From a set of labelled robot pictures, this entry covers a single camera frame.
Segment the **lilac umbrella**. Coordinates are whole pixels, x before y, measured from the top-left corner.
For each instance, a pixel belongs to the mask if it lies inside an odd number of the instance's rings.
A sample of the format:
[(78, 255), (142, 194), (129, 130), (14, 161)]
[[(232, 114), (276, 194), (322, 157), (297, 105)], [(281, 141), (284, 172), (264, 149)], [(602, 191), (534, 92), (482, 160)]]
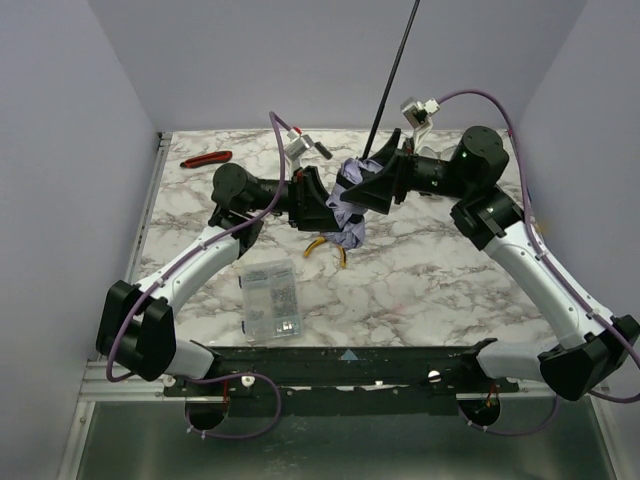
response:
[(339, 231), (326, 233), (326, 238), (340, 248), (350, 250), (359, 248), (365, 240), (365, 214), (371, 207), (363, 207), (343, 199), (344, 194), (350, 189), (360, 186), (369, 176), (379, 173), (383, 166), (379, 160), (370, 157), (373, 140), (378, 132), (387, 100), (395, 80), (399, 64), (401, 62), (415, 17), (421, 1), (415, 0), (409, 19), (404, 29), (400, 45), (397, 48), (395, 58), (386, 81), (381, 100), (379, 102), (363, 154), (360, 157), (350, 158), (342, 163), (336, 175), (336, 182), (329, 195), (326, 205), (332, 210)]

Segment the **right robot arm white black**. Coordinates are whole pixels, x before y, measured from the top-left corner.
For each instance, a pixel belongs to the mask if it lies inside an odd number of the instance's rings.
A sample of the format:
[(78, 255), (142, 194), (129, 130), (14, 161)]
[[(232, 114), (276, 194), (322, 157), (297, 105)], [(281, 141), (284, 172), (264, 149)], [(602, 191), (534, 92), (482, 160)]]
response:
[(411, 191), (455, 199), (456, 228), (507, 271), (557, 339), (550, 345), (484, 340), (469, 352), (472, 367), (492, 379), (544, 382), (570, 401), (617, 370), (627, 357), (625, 347), (639, 336), (639, 324), (589, 299), (530, 231), (523, 209), (497, 184), (509, 162), (499, 134), (485, 126), (468, 128), (447, 161), (414, 153), (400, 134), (394, 130), (372, 158), (338, 175), (341, 200), (386, 214)]

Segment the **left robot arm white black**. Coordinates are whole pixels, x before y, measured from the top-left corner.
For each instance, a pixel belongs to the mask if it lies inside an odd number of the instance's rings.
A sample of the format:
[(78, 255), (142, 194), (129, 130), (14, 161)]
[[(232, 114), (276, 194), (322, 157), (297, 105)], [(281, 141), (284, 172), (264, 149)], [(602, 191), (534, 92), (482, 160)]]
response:
[(207, 347), (177, 338), (174, 317), (211, 277), (243, 256), (256, 242), (263, 217), (287, 213), (304, 231), (334, 231), (337, 181), (327, 191), (314, 167), (291, 178), (259, 179), (229, 163), (213, 177), (217, 207), (198, 238), (166, 266), (138, 283), (116, 282), (108, 291), (96, 339), (107, 358), (108, 380), (137, 375), (147, 381), (167, 374), (206, 378), (215, 359)]

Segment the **small black bar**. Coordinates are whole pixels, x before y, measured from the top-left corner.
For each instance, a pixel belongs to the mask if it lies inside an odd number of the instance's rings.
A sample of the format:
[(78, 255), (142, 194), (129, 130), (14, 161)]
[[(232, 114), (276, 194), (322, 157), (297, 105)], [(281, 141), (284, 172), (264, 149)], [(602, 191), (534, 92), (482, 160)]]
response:
[(321, 142), (316, 142), (314, 146), (325, 159), (333, 158), (333, 154)]

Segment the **clear plastic screw box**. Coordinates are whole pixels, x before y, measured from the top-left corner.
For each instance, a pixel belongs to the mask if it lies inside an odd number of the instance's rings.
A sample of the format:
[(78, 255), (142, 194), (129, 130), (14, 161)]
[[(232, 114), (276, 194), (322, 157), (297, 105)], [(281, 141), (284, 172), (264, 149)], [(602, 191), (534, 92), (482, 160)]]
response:
[(239, 277), (242, 332), (250, 344), (298, 337), (302, 333), (295, 265), (276, 260), (246, 265)]

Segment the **red black utility knife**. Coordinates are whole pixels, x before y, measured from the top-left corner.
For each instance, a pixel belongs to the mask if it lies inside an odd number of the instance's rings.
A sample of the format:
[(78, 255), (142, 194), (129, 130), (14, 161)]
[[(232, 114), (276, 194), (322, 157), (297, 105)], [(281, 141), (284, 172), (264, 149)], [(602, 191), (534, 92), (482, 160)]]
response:
[(215, 151), (189, 158), (180, 163), (183, 169), (197, 169), (209, 165), (219, 165), (231, 161), (233, 153), (229, 150)]

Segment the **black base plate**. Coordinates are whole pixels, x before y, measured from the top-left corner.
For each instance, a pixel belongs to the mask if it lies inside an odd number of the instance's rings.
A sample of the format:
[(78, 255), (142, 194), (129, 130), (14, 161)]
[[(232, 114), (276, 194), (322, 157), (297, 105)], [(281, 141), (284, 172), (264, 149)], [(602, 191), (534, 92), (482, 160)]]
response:
[(427, 413), (454, 415), (457, 399), (484, 398), (492, 388), (515, 393), (506, 379), (492, 380), (475, 362), (475, 347), (217, 347), (209, 375), (227, 383), (179, 380), (169, 398), (232, 416), (269, 416), (277, 397), (282, 414), (356, 416)]

